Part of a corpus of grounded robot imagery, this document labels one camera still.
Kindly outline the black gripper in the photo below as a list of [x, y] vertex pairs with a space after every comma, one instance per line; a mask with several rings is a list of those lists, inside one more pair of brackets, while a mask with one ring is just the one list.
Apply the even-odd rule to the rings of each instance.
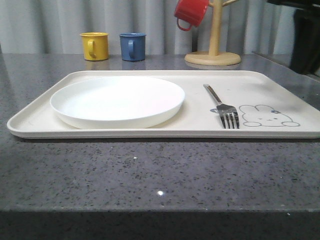
[[320, 2], [318, 0], [269, 0], [268, 3], [296, 8], [293, 15], [294, 45], [289, 68], [298, 74], [320, 68]]

